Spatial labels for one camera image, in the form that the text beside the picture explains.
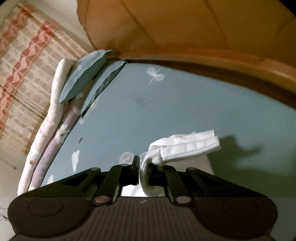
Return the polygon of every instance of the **red striped curtain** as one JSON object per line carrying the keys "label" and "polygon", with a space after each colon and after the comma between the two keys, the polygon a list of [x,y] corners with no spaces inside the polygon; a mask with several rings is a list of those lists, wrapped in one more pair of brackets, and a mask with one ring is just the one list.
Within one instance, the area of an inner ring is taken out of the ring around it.
{"label": "red striped curtain", "polygon": [[19,3],[0,28],[0,148],[27,154],[47,114],[55,69],[87,52],[32,6]]}

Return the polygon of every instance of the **metal screw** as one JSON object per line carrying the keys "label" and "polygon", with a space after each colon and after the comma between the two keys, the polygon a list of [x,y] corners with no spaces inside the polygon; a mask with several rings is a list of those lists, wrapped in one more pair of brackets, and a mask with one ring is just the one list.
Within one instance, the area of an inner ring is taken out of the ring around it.
{"label": "metal screw", "polygon": [[187,196],[179,196],[176,198],[176,201],[180,204],[186,204],[191,201],[191,198]]}
{"label": "metal screw", "polygon": [[109,202],[110,198],[107,196],[98,196],[98,197],[95,197],[94,200],[97,203],[106,203],[106,202]]}

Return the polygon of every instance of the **pillow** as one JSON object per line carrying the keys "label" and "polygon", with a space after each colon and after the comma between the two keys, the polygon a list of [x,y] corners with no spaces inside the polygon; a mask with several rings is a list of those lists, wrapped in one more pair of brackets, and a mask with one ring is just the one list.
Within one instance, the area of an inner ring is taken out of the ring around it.
{"label": "pillow", "polygon": [[54,132],[56,131],[60,121],[62,120],[65,104],[59,103],[59,96],[66,82],[69,71],[75,61],[70,59],[62,59],[57,65],[54,79],[52,81],[52,92],[50,96],[50,105],[48,113],[43,120],[35,139],[28,153],[22,176],[17,188],[17,195],[25,193],[28,190],[30,181],[33,176],[34,169],[39,162],[42,153],[50,142]]}
{"label": "pillow", "polygon": [[117,76],[125,63],[126,61],[123,60],[107,61],[104,68],[95,77],[94,85],[84,101],[84,105],[81,109],[82,117],[85,115],[95,99],[100,95],[100,93],[102,93],[102,91],[108,86],[108,84],[110,84],[110,82]]}
{"label": "pillow", "polygon": [[74,98],[94,78],[107,61],[106,53],[111,50],[96,50],[77,61],[71,69],[61,92],[60,103]]}

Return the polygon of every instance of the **ribbed surface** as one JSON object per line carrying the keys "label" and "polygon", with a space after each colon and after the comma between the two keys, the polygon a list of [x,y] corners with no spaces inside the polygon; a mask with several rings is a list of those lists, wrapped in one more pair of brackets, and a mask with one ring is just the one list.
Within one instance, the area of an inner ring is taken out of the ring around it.
{"label": "ribbed surface", "polygon": [[[40,240],[17,235],[11,241]],[[96,208],[73,232],[48,241],[227,241],[204,228],[189,208],[176,207],[168,198],[120,197]],[[264,236],[253,241],[272,240]]]}

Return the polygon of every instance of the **white wall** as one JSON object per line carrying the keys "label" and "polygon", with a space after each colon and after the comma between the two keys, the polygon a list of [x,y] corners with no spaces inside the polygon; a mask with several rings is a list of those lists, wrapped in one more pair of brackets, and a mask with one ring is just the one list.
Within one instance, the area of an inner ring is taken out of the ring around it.
{"label": "white wall", "polygon": [[[15,169],[0,159],[0,214],[6,217],[7,208],[16,197],[21,174],[22,168]],[[0,241],[7,241],[14,234],[10,222],[0,216]]]}
{"label": "white wall", "polygon": [[76,0],[27,0],[27,3],[58,22],[65,32],[85,50],[88,52],[94,51],[83,27],[78,21]]}
{"label": "white wall", "polygon": [[26,156],[22,152],[19,152],[16,149],[1,143],[0,159],[3,159],[14,167],[23,168],[26,161]]}

